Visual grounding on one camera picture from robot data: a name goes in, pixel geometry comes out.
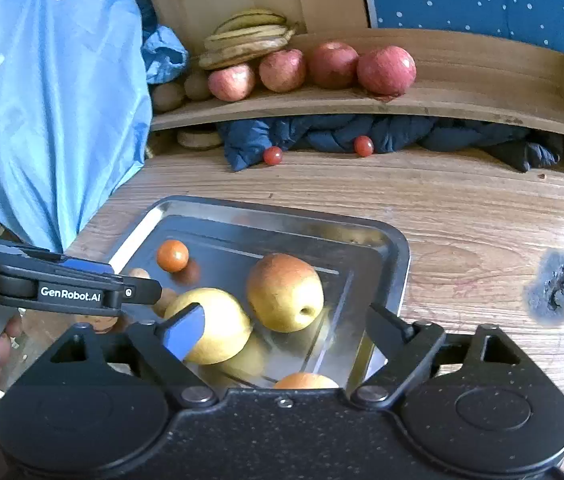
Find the stainless steel tray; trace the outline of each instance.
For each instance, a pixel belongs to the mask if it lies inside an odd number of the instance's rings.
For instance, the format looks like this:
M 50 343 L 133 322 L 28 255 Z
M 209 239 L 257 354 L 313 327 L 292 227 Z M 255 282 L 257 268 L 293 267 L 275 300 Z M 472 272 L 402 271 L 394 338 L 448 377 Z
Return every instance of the stainless steel tray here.
M 164 240 L 184 242 L 200 269 L 188 285 L 155 261 Z M 299 332 L 264 328 L 246 299 L 251 267 L 268 253 L 287 253 L 311 264 L 321 278 L 325 307 Z M 254 321 L 244 349 L 216 365 L 190 364 L 220 393 L 240 385 L 271 387 L 290 373 L 324 374 L 350 390 L 383 364 L 364 335 L 368 305 L 398 314 L 409 270 L 409 245 L 396 228 L 373 220 L 258 204 L 171 196 L 156 202 L 132 225 L 108 258 L 115 272 L 142 267 L 178 293 L 221 288 Z

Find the metal pin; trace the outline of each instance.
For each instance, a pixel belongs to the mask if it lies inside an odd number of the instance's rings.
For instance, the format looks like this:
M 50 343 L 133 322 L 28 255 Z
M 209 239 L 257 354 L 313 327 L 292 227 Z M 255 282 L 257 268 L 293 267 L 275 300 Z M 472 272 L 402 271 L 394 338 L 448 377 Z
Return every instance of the metal pin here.
M 203 404 L 214 396 L 212 389 L 207 386 L 189 386 L 182 392 L 182 399 L 189 404 Z
M 360 386 L 355 391 L 355 396 L 362 402 L 373 404 L 386 400 L 389 397 L 389 392 L 382 386 Z
M 293 401 L 288 397 L 279 397 L 275 400 L 280 408 L 292 408 Z

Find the red cherry tomato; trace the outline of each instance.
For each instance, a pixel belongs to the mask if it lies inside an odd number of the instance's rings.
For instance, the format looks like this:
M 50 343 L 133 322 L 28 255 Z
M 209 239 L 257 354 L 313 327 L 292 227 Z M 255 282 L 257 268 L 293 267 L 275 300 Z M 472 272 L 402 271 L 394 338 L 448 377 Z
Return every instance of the red cherry tomato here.
M 282 150 L 277 146 L 271 146 L 264 150 L 264 162 L 269 166 L 276 166 L 282 161 Z
M 353 148 L 359 156 L 373 155 L 373 141 L 370 137 L 360 135 L 353 141 Z
M 179 272 L 188 263 L 188 248 L 179 240 L 166 240 L 156 255 L 158 266 L 166 272 Z

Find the wooden table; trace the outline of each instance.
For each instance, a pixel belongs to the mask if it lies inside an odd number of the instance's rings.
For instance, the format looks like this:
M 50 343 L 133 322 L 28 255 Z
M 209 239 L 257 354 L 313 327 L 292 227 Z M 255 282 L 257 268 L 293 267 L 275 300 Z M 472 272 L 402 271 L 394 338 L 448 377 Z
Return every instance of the wooden table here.
M 137 215 L 174 194 L 396 226 L 412 254 L 404 318 L 427 318 L 452 332 L 497 323 L 564 392 L 564 324 L 541 326 L 523 300 L 546 251 L 564 250 L 563 173 L 520 174 L 478 150 L 405 150 L 364 159 L 293 152 L 279 166 L 240 173 L 229 170 L 222 150 L 161 155 L 114 193 L 68 253 L 102 259 Z M 59 315 L 30 314 L 28 326 L 49 341 L 69 324 Z

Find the red apple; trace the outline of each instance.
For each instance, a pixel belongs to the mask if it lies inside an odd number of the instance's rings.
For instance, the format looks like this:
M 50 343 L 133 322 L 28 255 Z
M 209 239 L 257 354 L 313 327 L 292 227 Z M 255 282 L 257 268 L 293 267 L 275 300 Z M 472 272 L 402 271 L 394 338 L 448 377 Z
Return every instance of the red apple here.
M 259 78 L 273 92 L 290 92 L 306 79 L 306 60 L 301 50 L 278 50 L 259 64 Z
M 311 54 L 309 72 L 317 86 L 329 90 L 348 88 L 355 81 L 358 58 L 352 46 L 341 41 L 329 41 Z
M 415 81 L 415 61 L 399 46 L 378 48 L 360 57 L 357 79 L 369 92 L 390 97 L 404 94 Z
M 216 70 L 208 78 L 208 89 L 222 101 L 240 101 L 248 97 L 257 82 L 255 71 L 247 63 Z

